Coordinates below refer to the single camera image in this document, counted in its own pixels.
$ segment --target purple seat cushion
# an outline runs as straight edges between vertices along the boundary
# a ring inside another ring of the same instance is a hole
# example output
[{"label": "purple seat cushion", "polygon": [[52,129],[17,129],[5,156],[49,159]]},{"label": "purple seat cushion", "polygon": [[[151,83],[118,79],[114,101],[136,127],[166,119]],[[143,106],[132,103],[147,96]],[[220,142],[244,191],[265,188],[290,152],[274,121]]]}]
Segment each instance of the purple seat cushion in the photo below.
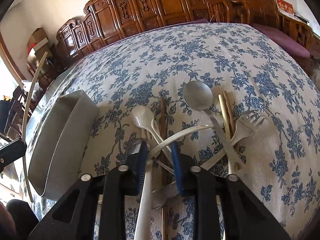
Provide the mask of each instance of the purple seat cushion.
[{"label": "purple seat cushion", "polygon": [[253,27],[266,35],[269,39],[273,40],[282,49],[284,49],[290,56],[309,58],[310,53],[299,43],[295,42],[288,35],[280,30],[260,24],[253,24]]}]

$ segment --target screw head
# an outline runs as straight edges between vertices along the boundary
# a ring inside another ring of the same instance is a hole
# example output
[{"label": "screw head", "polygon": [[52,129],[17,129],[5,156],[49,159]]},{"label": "screw head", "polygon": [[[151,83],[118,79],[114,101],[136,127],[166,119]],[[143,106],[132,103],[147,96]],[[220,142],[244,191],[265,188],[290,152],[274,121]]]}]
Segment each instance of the screw head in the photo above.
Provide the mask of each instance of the screw head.
[{"label": "screw head", "polygon": [[120,165],[118,167],[118,171],[127,171],[129,169],[129,167],[127,165]]},{"label": "screw head", "polygon": [[92,177],[91,177],[90,174],[83,174],[83,175],[81,176],[81,180],[82,180],[82,181],[89,181],[91,178],[92,178]]},{"label": "screw head", "polygon": [[193,172],[200,172],[201,168],[199,166],[192,166],[190,170]]},{"label": "screw head", "polygon": [[237,181],[238,179],[239,179],[238,176],[235,174],[228,175],[228,180],[230,180],[230,181]]}]

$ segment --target metal container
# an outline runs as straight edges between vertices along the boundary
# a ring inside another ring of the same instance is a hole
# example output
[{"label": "metal container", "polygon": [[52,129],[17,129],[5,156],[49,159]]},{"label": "metal container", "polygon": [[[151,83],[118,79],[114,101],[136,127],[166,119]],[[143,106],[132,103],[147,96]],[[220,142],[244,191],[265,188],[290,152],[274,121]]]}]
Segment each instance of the metal container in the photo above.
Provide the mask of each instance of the metal container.
[{"label": "metal container", "polygon": [[48,113],[28,169],[41,196],[57,201],[77,180],[98,107],[83,90],[58,99]]}]

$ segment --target red sign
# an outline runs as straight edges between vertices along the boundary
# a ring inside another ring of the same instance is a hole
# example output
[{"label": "red sign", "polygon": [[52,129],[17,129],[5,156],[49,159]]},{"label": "red sign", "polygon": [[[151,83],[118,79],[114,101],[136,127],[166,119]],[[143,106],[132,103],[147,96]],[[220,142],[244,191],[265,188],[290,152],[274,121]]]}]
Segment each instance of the red sign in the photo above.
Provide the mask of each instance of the red sign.
[{"label": "red sign", "polygon": [[294,19],[294,11],[293,11],[292,4],[290,4],[284,0],[276,0],[276,1],[277,1],[278,10],[281,13]]}]

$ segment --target blue floral tablecloth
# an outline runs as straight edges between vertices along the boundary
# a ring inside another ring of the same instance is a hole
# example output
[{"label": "blue floral tablecloth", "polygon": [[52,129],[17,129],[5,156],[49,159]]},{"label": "blue floral tablecloth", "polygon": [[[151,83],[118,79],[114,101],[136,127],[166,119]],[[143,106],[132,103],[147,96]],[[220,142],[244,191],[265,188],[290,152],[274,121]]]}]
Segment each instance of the blue floral tablecloth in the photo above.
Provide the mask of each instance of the blue floral tablecloth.
[{"label": "blue floral tablecloth", "polygon": [[[297,239],[319,205],[320,94],[283,49],[248,25],[176,26],[110,45],[74,68],[52,97],[44,117],[58,97],[83,89],[100,113],[79,175],[102,175],[124,162],[130,139],[141,137],[141,129],[129,117],[137,105],[149,106],[159,121],[160,98],[165,98],[168,136],[210,123],[205,114],[189,108],[182,98],[183,87],[191,80],[212,88],[215,102],[211,110],[220,123],[218,95],[224,90],[235,119],[248,110],[266,118],[254,137],[241,140],[235,148],[249,175],[246,185]],[[195,132],[179,143],[181,152],[191,155],[196,164],[221,149],[212,130]],[[227,159],[217,163],[212,172],[225,177]],[[36,194],[35,198],[32,207],[41,218],[54,203]],[[134,236],[139,202],[139,197],[126,198],[127,239]],[[193,199],[178,196],[167,203],[167,208],[168,239],[192,239]],[[161,210],[153,211],[151,239],[163,238],[161,221]]]}]

